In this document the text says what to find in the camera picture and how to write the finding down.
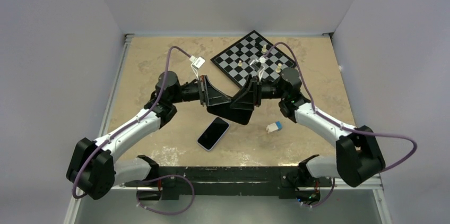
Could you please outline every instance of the gray floor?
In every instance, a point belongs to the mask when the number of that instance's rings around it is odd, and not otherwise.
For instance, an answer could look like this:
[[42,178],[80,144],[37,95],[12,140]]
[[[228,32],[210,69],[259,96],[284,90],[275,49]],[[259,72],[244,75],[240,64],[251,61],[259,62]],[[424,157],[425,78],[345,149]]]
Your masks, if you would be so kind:
[[[177,211],[189,202],[161,201],[153,207]],[[76,223],[381,223],[372,190],[335,190],[318,208],[300,208],[295,200],[262,196],[198,196],[192,207],[178,216],[161,216],[136,207],[135,191],[111,191],[94,201],[83,199]]]

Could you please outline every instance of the blue and white eraser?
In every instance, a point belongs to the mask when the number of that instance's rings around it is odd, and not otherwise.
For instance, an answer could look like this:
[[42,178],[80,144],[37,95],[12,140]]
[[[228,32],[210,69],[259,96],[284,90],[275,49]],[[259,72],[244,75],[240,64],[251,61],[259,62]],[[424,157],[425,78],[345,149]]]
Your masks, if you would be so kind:
[[283,128],[283,126],[281,126],[280,122],[275,122],[275,123],[269,124],[266,128],[266,131],[269,134],[271,132],[281,130],[282,128]]

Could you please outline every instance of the robotic arm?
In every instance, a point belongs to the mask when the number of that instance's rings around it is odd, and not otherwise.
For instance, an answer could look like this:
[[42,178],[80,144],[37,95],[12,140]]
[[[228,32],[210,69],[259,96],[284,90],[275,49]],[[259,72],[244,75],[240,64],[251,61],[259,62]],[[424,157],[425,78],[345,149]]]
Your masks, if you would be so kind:
[[[169,71],[163,88],[162,78],[163,74],[159,77],[150,101],[135,117],[94,141],[84,138],[77,143],[66,178],[73,183],[81,172],[77,186],[93,199],[103,197],[114,185],[155,177],[152,172],[157,171],[158,164],[146,156],[138,156],[128,162],[116,163],[116,161],[136,142],[170,122],[177,112],[174,104],[184,101],[199,100],[209,113],[246,125],[255,106],[259,107],[262,99],[280,99],[279,107],[285,117],[307,126],[336,147],[336,157],[314,155],[302,161],[298,167],[300,181],[318,177],[336,177],[356,187],[385,168],[383,156],[374,136],[343,131],[342,126],[352,126],[325,114],[326,117],[341,124],[341,127],[332,125],[314,112],[310,101],[300,92],[299,73],[293,68],[283,69],[279,78],[273,82],[261,80],[260,76],[249,77],[242,89],[232,97],[216,89],[206,75],[180,85],[177,75]],[[148,109],[154,105],[157,94],[161,91],[160,100],[152,112],[148,113]],[[356,130],[371,132],[367,126]],[[88,156],[114,134],[117,136],[98,149],[98,153],[86,168],[81,170]]]

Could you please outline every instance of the metal frame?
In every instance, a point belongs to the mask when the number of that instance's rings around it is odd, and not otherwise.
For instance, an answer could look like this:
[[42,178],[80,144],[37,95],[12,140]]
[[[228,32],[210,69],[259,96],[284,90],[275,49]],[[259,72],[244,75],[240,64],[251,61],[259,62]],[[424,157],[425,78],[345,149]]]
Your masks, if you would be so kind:
[[[114,107],[116,95],[117,95],[117,89],[120,84],[120,80],[122,78],[122,72],[123,72],[123,66],[126,62],[126,58],[128,55],[128,50],[131,44],[131,41],[135,34],[127,34],[125,37],[125,43],[121,54],[121,59],[119,63],[119,67],[116,73],[116,77],[114,80],[114,84],[111,88],[111,93],[109,95],[109,99],[107,102],[106,110],[103,115],[103,120],[101,123],[100,131],[99,131],[99,137],[103,136],[107,133],[109,122],[110,122],[110,116],[112,109]],[[299,187],[300,190],[311,190],[314,189],[313,187]],[[374,194],[374,200],[376,201],[376,205],[378,208],[379,216],[381,219],[382,224],[392,224],[391,216],[389,213],[389,210],[387,208],[386,200],[384,198],[383,193],[383,184],[381,181],[380,175],[376,175],[364,183],[362,183],[360,186],[353,188],[347,185],[342,179],[336,179],[335,181],[335,189],[371,189]],[[133,191],[157,191],[157,187],[126,187],[124,185],[118,185],[111,188],[111,190],[133,190]],[[75,224],[76,220],[78,218],[79,208],[81,204],[81,200],[76,200],[73,197],[70,200],[70,203],[68,205],[66,217],[64,219],[65,224]]]

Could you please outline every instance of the smartphone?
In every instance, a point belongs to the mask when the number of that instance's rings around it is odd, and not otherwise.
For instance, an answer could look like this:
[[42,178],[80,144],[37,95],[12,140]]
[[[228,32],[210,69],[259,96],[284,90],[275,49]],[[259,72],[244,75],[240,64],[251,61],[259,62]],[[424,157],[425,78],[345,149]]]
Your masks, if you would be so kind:
[[229,127],[230,124],[217,117],[197,139],[197,143],[205,150],[211,151]]

